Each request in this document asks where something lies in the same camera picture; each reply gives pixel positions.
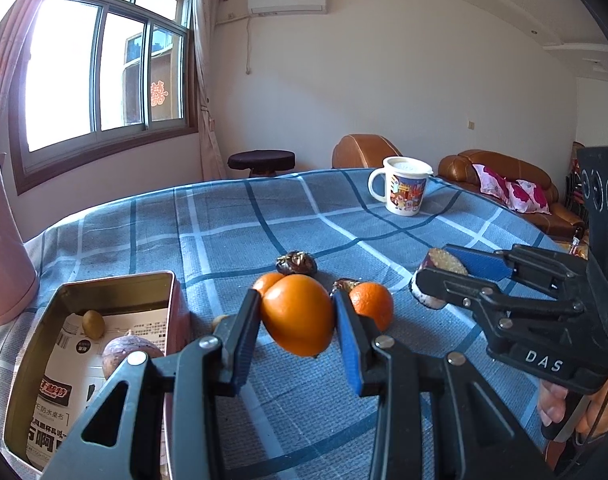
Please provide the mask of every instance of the finger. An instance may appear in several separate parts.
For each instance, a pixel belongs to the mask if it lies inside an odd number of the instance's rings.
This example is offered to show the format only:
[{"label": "finger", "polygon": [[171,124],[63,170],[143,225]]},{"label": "finger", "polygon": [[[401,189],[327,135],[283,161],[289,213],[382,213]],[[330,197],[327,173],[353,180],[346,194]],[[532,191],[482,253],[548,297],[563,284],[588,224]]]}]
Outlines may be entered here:
[{"label": "finger", "polygon": [[539,410],[539,418],[542,419],[542,424],[546,427],[552,424],[552,419],[548,415],[546,415],[546,412],[544,412],[543,410]]},{"label": "finger", "polygon": [[565,399],[568,395],[568,388],[564,388],[558,384],[551,383],[550,381],[542,380],[540,381],[541,386],[543,386],[546,390],[551,392],[558,399]]},{"label": "finger", "polygon": [[539,390],[537,405],[553,422],[561,422],[564,419],[566,402],[558,399],[545,388]]},{"label": "finger", "polygon": [[584,435],[584,436],[586,434],[588,434],[588,432],[590,431],[590,423],[588,422],[588,419],[586,417],[586,413],[584,413],[583,415],[581,415],[580,420],[578,421],[577,425],[575,426],[575,431],[577,433],[579,433],[579,434]]},{"label": "finger", "polygon": [[564,400],[568,395],[568,388],[564,388],[558,384],[553,384],[550,388],[550,392],[558,399]]}]

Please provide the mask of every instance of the mug lid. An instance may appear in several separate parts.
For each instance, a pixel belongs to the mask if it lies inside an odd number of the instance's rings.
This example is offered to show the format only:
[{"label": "mug lid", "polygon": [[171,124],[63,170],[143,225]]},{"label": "mug lid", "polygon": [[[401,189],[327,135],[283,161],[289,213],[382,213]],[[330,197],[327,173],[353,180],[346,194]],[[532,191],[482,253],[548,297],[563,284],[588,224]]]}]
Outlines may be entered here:
[{"label": "mug lid", "polygon": [[433,168],[423,160],[410,158],[410,156],[387,156],[384,159],[384,165],[390,166],[400,173],[408,174],[433,174]]}]

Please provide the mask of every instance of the table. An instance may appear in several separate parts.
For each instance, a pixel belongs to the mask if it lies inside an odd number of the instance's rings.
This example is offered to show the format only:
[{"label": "table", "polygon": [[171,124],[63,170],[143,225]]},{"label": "table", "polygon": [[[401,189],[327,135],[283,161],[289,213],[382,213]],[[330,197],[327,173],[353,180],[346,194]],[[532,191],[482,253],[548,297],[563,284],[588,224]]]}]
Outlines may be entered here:
[{"label": "table", "polygon": [[[536,380],[492,361],[468,312],[454,306],[426,309],[407,285],[433,246],[454,243],[488,251],[513,243],[558,246],[495,202],[439,178],[428,183],[417,216],[393,215],[369,195],[369,174],[322,170],[161,190],[88,209],[30,240],[26,247],[41,286],[23,314],[0,327],[0,444],[13,373],[62,283],[170,269],[183,284],[199,336],[210,331],[215,316],[236,312],[248,286],[274,269],[278,255],[305,250],[315,256],[318,279],[328,288],[339,277],[386,285],[395,300],[388,333],[426,354],[465,352],[542,447]],[[508,280],[500,286],[535,297]],[[366,479],[375,410],[375,399],[351,393],[335,340],[317,359],[298,358],[261,328],[248,384],[238,398],[218,404],[229,477]],[[428,417],[426,399],[422,410]],[[424,430],[429,474],[428,418]],[[10,461],[23,478],[34,479],[17,460]]]}]

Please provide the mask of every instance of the leather armchair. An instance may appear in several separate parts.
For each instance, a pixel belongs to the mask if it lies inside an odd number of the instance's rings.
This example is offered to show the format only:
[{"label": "leather armchair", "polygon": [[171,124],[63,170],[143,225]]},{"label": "leather armchair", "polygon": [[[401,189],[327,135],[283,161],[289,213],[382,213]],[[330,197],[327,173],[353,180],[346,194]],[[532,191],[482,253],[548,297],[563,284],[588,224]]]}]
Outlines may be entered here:
[{"label": "leather armchair", "polygon": [[[579,230],[579,236],[585,228],[583,220],[568,211],[559,202],[559,192],[552,183],[546,171],[508,155],[485,150],[466,150],[458,155],[449,155],[441,160],[437,174],[453,184],[466,190],[479,193],[480,182],[473,164],[483,164],[509,180],[523,179],[539,184],[548,200],[550,215],[542,213],[516,213],[549,236],[570,239]],[[484,195],[486,198],[499,202],[494,197]]]},{"label": "leather armchair", "polygon": [[386,139],[374,134],[352,134],[341,138],[333,150],[333,168],[381,168],[387,156],[402,155]]}]

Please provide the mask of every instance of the cartoon print on mug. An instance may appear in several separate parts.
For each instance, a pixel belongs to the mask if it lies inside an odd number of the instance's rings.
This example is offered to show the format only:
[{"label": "cartoon print on mug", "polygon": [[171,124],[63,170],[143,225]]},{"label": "cartoon print on mug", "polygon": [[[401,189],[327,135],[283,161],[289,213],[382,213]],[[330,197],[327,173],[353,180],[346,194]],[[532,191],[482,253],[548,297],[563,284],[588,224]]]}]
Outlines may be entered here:
[{"label": "cartoon print on mug", "polygon": [[390,201],[402,211],[418,209],[421,203],[425,179],[404,178],[391,175]]}]

